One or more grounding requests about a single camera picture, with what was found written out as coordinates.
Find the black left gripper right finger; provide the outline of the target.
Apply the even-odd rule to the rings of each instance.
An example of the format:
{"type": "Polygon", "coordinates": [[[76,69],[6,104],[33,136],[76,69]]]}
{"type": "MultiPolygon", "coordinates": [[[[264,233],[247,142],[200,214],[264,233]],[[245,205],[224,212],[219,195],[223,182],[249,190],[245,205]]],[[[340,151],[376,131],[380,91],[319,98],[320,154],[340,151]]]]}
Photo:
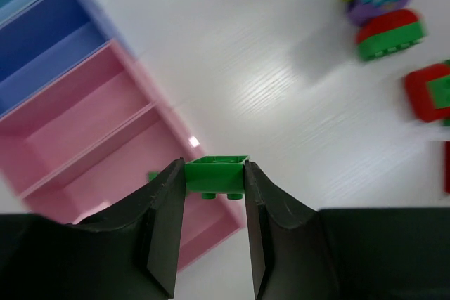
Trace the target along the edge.
{"type": "Polygon", "coordinates": [[[447,208],[314,210],[244,168],[256,299],[448,299],[447,208]]]}

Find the dark green lego brick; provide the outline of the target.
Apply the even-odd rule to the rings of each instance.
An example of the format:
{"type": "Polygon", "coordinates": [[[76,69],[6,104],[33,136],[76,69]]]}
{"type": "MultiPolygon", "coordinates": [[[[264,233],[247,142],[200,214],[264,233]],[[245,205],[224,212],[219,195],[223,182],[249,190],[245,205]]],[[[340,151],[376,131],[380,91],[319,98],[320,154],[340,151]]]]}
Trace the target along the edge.
{"type": "Polygon", "coordinates": [[[186,189],[213,200],[226,195],[229,200],[241,200],[244,192],[244,167],[248,155],[210,155],[185,163],[186,189]]]}

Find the red curved lego brick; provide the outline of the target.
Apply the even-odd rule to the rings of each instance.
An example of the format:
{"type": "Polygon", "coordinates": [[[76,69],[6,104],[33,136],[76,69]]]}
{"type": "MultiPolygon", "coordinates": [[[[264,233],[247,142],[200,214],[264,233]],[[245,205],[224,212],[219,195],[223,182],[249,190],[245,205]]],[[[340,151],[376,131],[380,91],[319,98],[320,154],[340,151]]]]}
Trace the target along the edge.
{"type": "Polygon", "coordinates": [[[380,15],[369,20],[356,34],[355,42],[361,42],[377,34],[418,22],[421,15],[407,8],[380,15]]]}

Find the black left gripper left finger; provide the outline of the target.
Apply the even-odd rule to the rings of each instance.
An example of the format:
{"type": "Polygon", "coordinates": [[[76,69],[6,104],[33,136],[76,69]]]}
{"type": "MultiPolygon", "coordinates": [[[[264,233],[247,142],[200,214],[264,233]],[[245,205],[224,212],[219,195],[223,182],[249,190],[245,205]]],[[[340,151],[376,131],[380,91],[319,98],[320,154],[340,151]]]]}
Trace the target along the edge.
{"type": "Polygon", "coordinates": [[[184,161],[78,224],[1,216],[2,299],[171,299],[186,196],[184,161]]]}

